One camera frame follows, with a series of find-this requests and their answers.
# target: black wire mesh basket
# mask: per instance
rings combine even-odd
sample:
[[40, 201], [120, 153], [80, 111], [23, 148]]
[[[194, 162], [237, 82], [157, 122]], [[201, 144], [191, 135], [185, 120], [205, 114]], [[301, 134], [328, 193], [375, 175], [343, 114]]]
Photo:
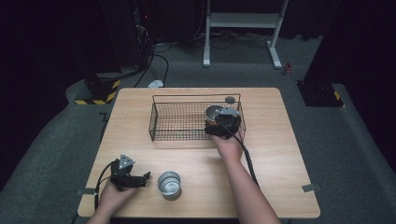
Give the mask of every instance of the black wire mesh basket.
[[[225, 98], [234, 98], [230, 104]], [[205, 111], [212, 105], [230, 107], [241, 117], [240, 128], [246, 129], [243, 118], [241, 95], [153, 95], [148, 132], [152, 141], [210, 140], [205, 133]]]

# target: wooden table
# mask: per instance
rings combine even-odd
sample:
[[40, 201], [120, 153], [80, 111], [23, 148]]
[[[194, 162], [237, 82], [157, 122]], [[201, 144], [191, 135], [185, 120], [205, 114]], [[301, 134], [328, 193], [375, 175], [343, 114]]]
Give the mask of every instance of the wooden table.
[[[277, 215], [318, 217], [315, 193], [302, 189], [311, 182], [282, 97], [275, 88], [120, 90], [86, 187], [95, 188], [106, 165], [125, 153], [135, 160], [131, 175], [151, 171], [151, 177], [115, 217], [237, 217], [223, 163], [211, 140], [158, 147], [149, 136], [152, 95], [220, 93], [241, 94], [247, 127], [245, 145], [262, 192]], [[242, 161], [247, 167], [245, 157]], [[182, 194], [172, 202], [163, 198], [156, 185], [158, 177], [168, 170], [181, 177]], [[84, 194], [78, 213], [90, 217], [93, 212], [93, 195]]]

